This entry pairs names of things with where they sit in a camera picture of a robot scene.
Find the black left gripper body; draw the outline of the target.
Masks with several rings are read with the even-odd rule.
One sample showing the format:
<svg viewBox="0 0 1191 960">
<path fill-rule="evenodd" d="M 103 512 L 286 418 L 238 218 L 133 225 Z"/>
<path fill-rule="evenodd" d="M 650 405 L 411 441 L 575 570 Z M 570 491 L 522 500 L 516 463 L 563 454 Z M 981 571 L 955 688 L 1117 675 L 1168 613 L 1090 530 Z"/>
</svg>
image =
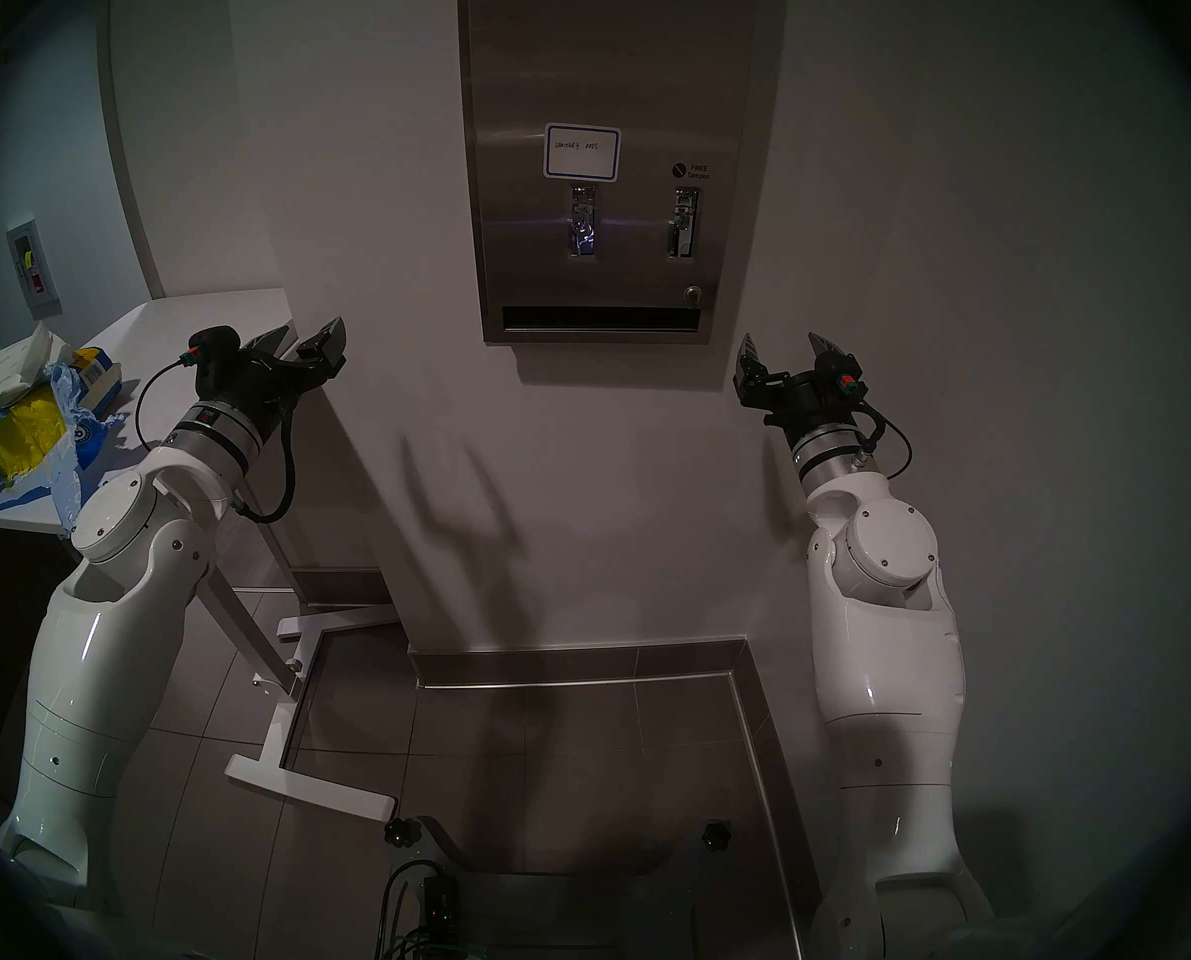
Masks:
<svg viewBox="0 0 1191 960">
<path fill-rule="evenodd" d="M 276 424 L 285 407 L 316 387 L 316 359 L 275 359 L 247 348 L 218 368 L 218 401 L 252 424 Z"/>
</svg>

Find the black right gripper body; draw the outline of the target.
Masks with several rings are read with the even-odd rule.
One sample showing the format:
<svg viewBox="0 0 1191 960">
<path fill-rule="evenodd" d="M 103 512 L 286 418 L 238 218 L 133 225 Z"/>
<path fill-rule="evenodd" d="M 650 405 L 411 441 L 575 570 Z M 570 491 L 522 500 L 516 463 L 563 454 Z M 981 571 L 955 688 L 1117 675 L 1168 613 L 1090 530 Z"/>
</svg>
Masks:
<svg viewBox="0 0 1191 960">
<path fill-rule="evenodd" d="M 762 411 L 763 425 L 781 430 L 787 440 L 802 440 L 822 426 L 855 422 L 855 395 L 842 389 L 838 375 L 830 372 L 738 372 L 738 403 Z"/>
</svg>

